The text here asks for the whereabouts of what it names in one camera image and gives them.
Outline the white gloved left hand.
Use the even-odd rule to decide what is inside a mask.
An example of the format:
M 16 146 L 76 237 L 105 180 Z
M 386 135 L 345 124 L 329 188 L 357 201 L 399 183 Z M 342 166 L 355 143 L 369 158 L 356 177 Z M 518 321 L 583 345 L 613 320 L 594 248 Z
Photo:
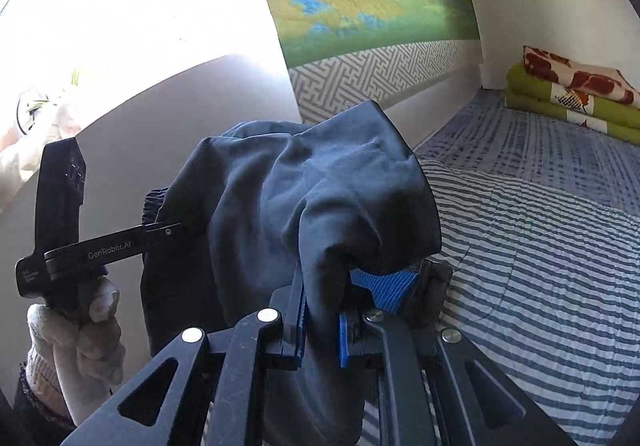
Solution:
M 65 316 L 32 304 L 26 322 L 32 345 L 25 378 L 38 403 L 76 426 L 122 383 L 125 348 L 116 311 L 119 291 L 106 277 L 79 287 L 80 314 Z

